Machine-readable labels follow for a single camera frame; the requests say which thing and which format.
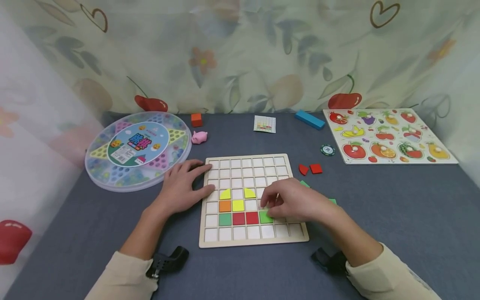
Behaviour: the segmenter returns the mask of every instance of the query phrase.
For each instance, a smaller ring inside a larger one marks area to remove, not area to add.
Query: hand
[[[193,180],[212,168],[212,165],[203,166],[203,164],[198,159],[191,159],[176,164],[168,170],[163,179],[162,191],[147,210],[155,215],[169,217],[189,209],[202,198],[210,195],[215,189],[213,184],[197,191],[192,189]]]
[[[327,222],[341,208],[322,194],[303,186],[295,178],[275,181],[265,188],[260,202],[273,218],[293,217],[300,221]]]

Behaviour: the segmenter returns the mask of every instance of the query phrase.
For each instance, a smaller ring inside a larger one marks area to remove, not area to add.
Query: gray table surface
[[[347,166],[338,153],[320,153],[322,144],[336,146],[328,128],[274,116],[276,134],[252,131],[252,114],[204,115],[208,141],[189,157],[287,153],[294,177],[336,198],[440,297],[478,299],[480,191],[460,166]],[[190,116],[181,117],[190,125]],[[303,177],[300,163],[320,163],[324,173]],[[6,299],[83,299],[160,189],[108,192],[83,172]],[[345,277],[329,276],[310,260],[329,245],[316,224],[307,224],[307,243],[200,249],[200,211],[197,204],[167,223],[159,251],[182,245],[190,257],[179,273],[161,278],[153,299],[362,299]]]

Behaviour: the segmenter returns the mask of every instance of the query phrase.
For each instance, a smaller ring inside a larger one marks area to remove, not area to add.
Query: label sticker
[[[141,122],[131,125],[108,144],[108,159],[120,167],[138,167],[148,164],[165,151],[169,133],[161,124]]]

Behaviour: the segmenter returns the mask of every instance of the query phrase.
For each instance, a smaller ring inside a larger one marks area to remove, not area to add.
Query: poker chip
[[[331,145],[328,145],[328,144],[322,145],[322,148],[320,149],[320,151],[326,156],[335,155],[335,148],[333,148]]]

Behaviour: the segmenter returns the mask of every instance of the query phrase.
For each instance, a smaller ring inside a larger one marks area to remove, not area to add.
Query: left hand
[[[210,195],[215,189],[213,184],[196,191],[192,189],[195,178],[212,168],[212,165],[203,164],[201,160],[190,159],[174,165],[165,173],[162,191],[147,210],[157,216],[169,217]]]

